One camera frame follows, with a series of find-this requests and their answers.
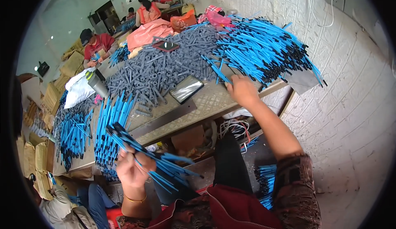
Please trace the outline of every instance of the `white brick wall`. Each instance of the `white brick wall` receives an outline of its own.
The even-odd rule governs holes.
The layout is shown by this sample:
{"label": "white brick wall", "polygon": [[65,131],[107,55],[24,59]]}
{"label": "white brick wall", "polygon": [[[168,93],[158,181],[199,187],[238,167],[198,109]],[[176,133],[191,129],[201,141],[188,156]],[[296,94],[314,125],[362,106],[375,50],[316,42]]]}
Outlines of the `white brick wall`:
{"label": "white brick wall", "polygon": [[[334,24],[318,27],[308,0],[217,0],[250,16],[257,11],[309,45],[326,88],[295,95],[282,120],[314,162],[323,228],[356,228],[388,172],[396,145],[396,83],[390,66],[368,35],[334,8]],[[331,8],[314,0],[320,24],[331,23]],[[265,99],[276,108],[286,89]]]}

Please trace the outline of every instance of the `woman's left hand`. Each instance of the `woman's left hand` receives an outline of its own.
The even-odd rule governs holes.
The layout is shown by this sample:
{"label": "woman's left hand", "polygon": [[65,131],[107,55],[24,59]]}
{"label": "woman's left hand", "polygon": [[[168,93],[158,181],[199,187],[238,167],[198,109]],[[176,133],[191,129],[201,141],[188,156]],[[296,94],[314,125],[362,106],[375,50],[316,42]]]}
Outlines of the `woman's left hand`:
{"label": "woman's left hand", "polygon": [[142,152],[135,153],[135,149],[125,145],[118,153],[117,175],[123,185],[129,187],[143,187],[149,175],[147,172],[156,170],[156,163]]}

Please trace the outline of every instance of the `orange vest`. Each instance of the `orange vest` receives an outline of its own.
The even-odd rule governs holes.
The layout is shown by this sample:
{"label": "orange vest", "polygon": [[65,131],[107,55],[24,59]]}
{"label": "orange vest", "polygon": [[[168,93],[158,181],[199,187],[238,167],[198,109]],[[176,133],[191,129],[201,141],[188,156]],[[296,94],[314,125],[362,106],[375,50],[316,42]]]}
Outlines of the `orange vest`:
{"label": "orange vest", "polygon": [[146,8],[142,5],[137,10],[137,13],[139,13],[141,24],[150,23],[151,21],[154,21],[161,17],[161,11],[160,9],[158,9],[154,2],[151,2],[150,11],[147,11]]}

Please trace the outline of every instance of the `jeans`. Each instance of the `jeans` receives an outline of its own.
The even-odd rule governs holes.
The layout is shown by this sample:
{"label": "jeans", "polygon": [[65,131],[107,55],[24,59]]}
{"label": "jeans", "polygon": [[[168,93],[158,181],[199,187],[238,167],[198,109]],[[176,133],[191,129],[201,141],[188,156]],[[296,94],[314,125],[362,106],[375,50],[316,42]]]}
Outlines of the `jeans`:
{"label": "jeans", "polygon": [[96,183],[91,183],[88,189],[77,189],[77,196],[80,197],[81,204],[88,210],[98,229],[110,229],[106,208],[116,208],[118,206],[110,200],[102,187]]}
{"label": "jeans", "polygon": [[[247,193],[253,194],[250,184],[249,173],[246,168],[244,158],[241,154],[241,149],[235,137],[231,133],[227,133],[224,138],[218,141],[215,148],[215,178],[213,185],[219,183],[229,187],[241,189]],[[169,189],[169,193],[161,187],[157,182],[154,182],[157,195],[160,202],[169,206],[176,199],[189,201],[200,195],[190,187],[176,182],[172,177],[157,168],[156,172],[164,177],[166,180],[174,184],[179,191]]]}

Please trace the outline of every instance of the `white cords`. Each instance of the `white cords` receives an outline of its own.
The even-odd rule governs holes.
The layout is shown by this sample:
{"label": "white cords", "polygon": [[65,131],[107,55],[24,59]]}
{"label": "white cords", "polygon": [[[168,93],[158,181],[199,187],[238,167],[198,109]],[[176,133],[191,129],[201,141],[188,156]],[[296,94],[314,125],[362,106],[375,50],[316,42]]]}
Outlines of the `white cords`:
{"label": "white cords", "polygon": [[224,135],[228,132],[228,130],[229,130],[230,128],[231,128],[231,130],[232,130],[234,127],[240,127],[240,128],[242,128],[242,129],[244,129],[244,131],[243,131],[241,134],[235,134],[235,135],[234,135],[235,138],[238,138],[238,137],[240,137],[240,136],[246,135],[246,132],[249,133],[249,132],[248,132],[248,130],[249,130],[249,123],[248,123],[248,121],[246,121],[246,120],[240,121],[240,120],[237,120],[237,119],[230,119],[230,120],[228,120],[228,121],[223,122],[223,123],[220,125],[220,132],[219,132],[220,138],[222,139],[222,138],[224,137]]}
{"label": "white cords", "polygon": [[331,24],[329,24],[329,25],[319,25],[318,20],[316,19],[315,14],[314,14],[314,12],[312,11],[313,0],[311,0],[311,3],[309,3],[309,0],[308,0],[308,4],[309,4],[309,11],[310,11],[310,12],[312,13],[312,15],[314,16],[314,19],[315,19],[315,21],[316,21],[316,24],[317,24],[319,27],[325,28],[325,27],[330,27],[330,26],[333,25],[333,23],[334,23],[333,0],[331,0],[331,15],[332,15],[332,19],[331,19]]}

